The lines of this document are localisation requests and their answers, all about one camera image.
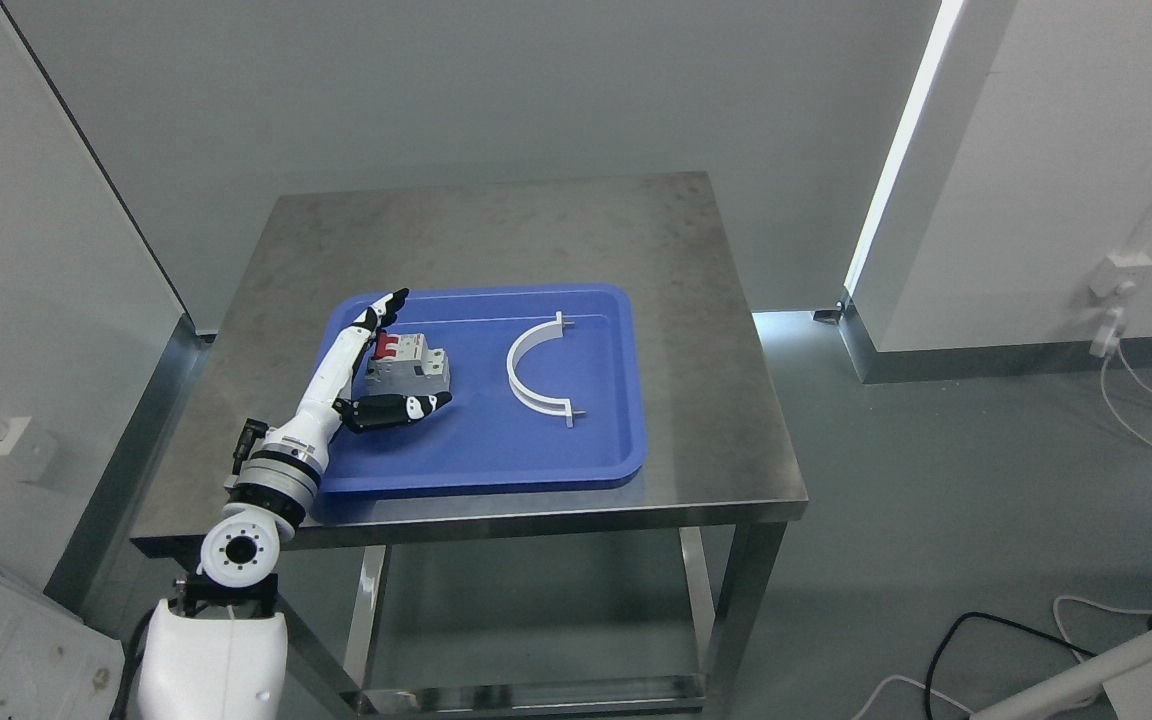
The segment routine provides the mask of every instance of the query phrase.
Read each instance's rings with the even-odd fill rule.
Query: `blue tray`
[[[335,336],[379,295],[340,304],[319,361]],[[509,391],[506,354],[536,324],[576,323],[518,363],[518,379],[584,410],[575,427],[526,409]],[[324,493],[377,497],[607,488],[634,477],[646,458],[643,396],[630,300],[609,285],[493,287],[412,291],[392,333],[425,333],[447,350],[452,404],[411,427],[354,434],[329,446]],[[355,397],[364,395],[358,373]]]

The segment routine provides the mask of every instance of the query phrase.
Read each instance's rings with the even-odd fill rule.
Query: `robot finger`
[[[408,288],[399,288],[399,290],[391,291],[389,295],[381,297],[371,309],[376,311],[376,314],[380,318],[380,327],[388,328],[389,325],[394,324],[397,319],[397,311],[403,309],[404,302],[407,302],[407,295],[411,293]]]
[[[395,429],[427,418],[439,407],[452,402],[452,393],[435,395],[370,395],[349,401],[341,397],[333,406],[340,414],[340,424],[355,433],[369,430]]]

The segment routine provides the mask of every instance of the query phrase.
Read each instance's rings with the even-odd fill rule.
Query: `white wall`
[[[279,195],[689,169],[832,305],[938,2],[8,5],[207,332]]]
[[[0,564],[46,583],[179,317],[0,15],[0,416],[60,446],[38,484],[0,475]]]
[[[1152,3],[1021,0],[980,81],[925,233],[899,232],[909,199],[888,205],[874,240],[888,258],[861,273],[878,350],[1089,340],[1097,263],[1152,256]],[[943,145],[924,143],[902,174],[943,162]],[[1152,336],[1152,275],[1127,334]]]

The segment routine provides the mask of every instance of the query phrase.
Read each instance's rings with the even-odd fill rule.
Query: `stainless steel table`
[[[243,419],[291,416],[324,324],[363,291],[608,282],[634,304],[649,455],[621,488],[333,505],[287,550],[365,546],[343,667],[285,606],[289,670],[334,715],[720,717],[808,497],[704,173],[280,197],[132,528],[197,562]],[[717,602],[699,526],[735,525]],[[677,528],[698,669],[666,679],[367,687],[389,544]]]

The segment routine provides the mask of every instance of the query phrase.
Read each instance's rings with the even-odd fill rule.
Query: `light strip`
[[[932,81],[937,78],[937,70],[941,67],[945,50],[950,45],[954,24],[963,10],[964,2],[965,0],[942,0],[941,9],[938,10],[935,22],[932,23],[932,36],[927,39],[927,50],[923,51],[918,73],[914,75],[914,86],[910,88],[909,100],[905,100],[905,109],[902,111],[900,123],[896,126],[896,137],[893,138],[892,146],[887,150],[887,161],[882,164],[882,174],[878,176],[878,188],[874,190],[873,199],[869,202],[869,213],[865,215],[865,223],[861,226],[861,237],[856,241],[851,266],[847,268],[847,278],[842,281],[842,287],[847,288],[851,295],[856,293],[856,281],[861,278],[865,259],[869,258],[869,247],[874,242],[879,220],[882,220],[882,212],[887,209],[892,187],[896,184],[901,164],[904,162],[909,143],[914,139],[914,128],[918,127],[923,106],[927,105]]]

